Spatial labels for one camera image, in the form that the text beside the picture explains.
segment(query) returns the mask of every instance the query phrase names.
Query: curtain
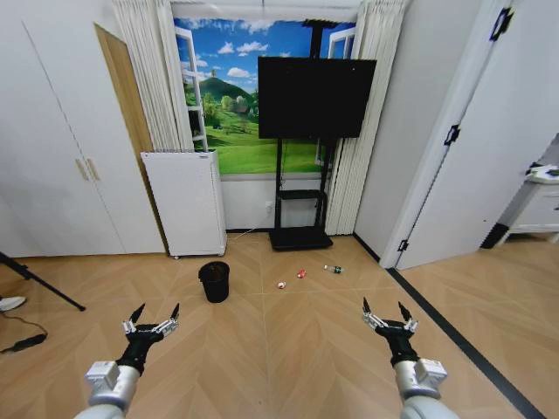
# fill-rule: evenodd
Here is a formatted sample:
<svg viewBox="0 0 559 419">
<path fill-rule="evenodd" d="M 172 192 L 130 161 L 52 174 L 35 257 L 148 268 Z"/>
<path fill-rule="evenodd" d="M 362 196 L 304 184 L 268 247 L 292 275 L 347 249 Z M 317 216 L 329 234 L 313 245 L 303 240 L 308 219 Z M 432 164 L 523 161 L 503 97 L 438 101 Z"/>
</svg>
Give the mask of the curtain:
<svg viewBox="0 0 559 419">
<path fill-rule="evenodd" d="M 376 69 L 359 138 L 339 140 L 328 192 L 326 232 L 351 234 L 376 130 L 396 55 L 404 11 L 410 0 L 368 0 L 361 3 L 351 58 L 375 59 Z"/>
<path fill-rule="evenodd" d="M 192 151 L 169 0 L 113 0 L 155 151 Z"/>
</svg>

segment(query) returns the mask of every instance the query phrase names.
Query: plastic bottle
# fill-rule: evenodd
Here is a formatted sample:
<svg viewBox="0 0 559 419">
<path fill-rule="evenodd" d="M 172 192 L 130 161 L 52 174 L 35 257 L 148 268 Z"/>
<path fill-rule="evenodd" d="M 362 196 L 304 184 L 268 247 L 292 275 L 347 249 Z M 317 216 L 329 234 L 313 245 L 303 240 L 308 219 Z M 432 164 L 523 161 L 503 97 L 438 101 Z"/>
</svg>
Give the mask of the plastic bottle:
<svg viewBox="0 0 559 419">
<path fill-rule="evenodd" d="M 334 266 L 334 265 L 330 265 L 330 264 L 325 264 L 324 269 L 326 271 L 330 271 L 332 273 L 342 273 L 343 272 L 343 268 L 341 266 Z"/>
</svg>

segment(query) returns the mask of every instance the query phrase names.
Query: tv stand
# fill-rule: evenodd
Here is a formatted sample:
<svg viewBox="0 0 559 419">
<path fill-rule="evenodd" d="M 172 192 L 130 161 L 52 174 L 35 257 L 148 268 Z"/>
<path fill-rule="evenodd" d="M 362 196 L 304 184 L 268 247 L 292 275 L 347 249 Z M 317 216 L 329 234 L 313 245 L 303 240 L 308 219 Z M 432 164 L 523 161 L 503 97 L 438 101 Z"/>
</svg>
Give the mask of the tv stand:
<svg viewBox="0 0 559 419">
<path fill-rule="evenodd" d="M 278 153 L 276 155 L 276 200 L 274 228 L 270 231 L 270 241 L 276 251 L 297 251 L 309 249 L 322 249 L 332 245 L 332 240 L 324 232 L 326 223 L 326 209 L 328 196 L 324 191 L 328 166 L 332 156 L 332 147 L 335 141 L 322 140 L 326 148 L 324 162 L 321 170 L 321 186 L 319 189 L 282 189 L 281 188 L 281 161 L 283 153 L 283 140 L 278 139 Z M 316 215 L 314 225 L 306 227 L 281 227 L 281 203 L 293 199 L 316 199 Z"/>
</svg>

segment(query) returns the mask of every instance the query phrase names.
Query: wardrobe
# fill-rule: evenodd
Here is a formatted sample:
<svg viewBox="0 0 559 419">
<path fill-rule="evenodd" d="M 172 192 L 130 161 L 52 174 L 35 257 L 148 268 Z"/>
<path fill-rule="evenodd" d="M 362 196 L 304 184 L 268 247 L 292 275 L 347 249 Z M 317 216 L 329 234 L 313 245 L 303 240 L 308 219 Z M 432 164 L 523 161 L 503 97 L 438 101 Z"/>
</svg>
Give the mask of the wardrobe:
<svg viewBox="0 0 559 419">
<path fill-rule="evenodd" d="M 0 251 L 164 252 L 93 26 L 116 28 L 110 2 L 4 8 Z"/>
</svg>

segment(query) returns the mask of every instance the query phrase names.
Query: black trash can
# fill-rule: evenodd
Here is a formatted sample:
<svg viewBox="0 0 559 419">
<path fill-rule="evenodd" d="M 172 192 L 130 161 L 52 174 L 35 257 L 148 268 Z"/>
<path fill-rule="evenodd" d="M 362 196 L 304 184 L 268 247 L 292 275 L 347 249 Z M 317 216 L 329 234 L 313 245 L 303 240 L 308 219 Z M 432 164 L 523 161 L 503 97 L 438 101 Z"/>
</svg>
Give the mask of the black trash can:
<svg viewBox="0 0 559 419">
<path fill-rule="evenodd" d="M 204 286 L 206 298 L 211 303 L 221 303 L 229 295 L 229 265 L 209 262 L 200 268 L 198 278 Z"/>
</svg>

